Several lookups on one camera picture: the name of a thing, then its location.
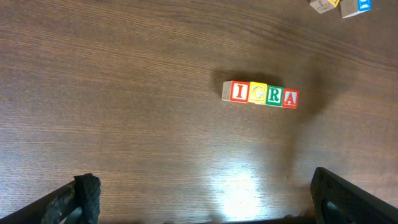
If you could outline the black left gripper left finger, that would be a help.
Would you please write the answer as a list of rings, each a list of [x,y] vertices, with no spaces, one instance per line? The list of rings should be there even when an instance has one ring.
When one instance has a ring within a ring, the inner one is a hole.
[[[74,180],[24,208],[1,218],[1,223],[97,224],[100,214],[100,179],[91,173]]]

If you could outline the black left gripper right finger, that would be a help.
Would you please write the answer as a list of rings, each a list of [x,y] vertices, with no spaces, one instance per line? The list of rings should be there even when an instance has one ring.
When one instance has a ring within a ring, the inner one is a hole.
[[[310,191],[317,223],[397,224],[397,208],[324,167],[315,169]]]

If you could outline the red A block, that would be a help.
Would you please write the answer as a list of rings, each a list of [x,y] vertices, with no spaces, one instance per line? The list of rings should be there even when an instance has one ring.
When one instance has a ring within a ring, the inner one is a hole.
[[[285,88],[282,98],[282,107],[297,109],[300,92],[295,89]]]

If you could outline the green R block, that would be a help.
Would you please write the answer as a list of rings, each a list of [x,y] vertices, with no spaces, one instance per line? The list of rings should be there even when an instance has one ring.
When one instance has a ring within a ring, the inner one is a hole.
[[[284,94],[284,88],[281,86],[267,86],[267,96],[266,96],[266,105],[267,106],[282,106],[282,99]]]

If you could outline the yellow C letter block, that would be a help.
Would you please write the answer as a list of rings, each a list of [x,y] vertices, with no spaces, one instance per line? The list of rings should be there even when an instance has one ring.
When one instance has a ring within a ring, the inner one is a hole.
[[[250,82],[248,102],[264,105],[267,98],[267,87],[266,83]]]

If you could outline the red I letter block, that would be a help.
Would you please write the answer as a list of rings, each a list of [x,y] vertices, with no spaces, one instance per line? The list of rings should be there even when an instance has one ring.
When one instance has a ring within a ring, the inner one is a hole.
[[[221,99],[223,101],[247,103],[249,85],[249,82],[236,80],[223,82]]]

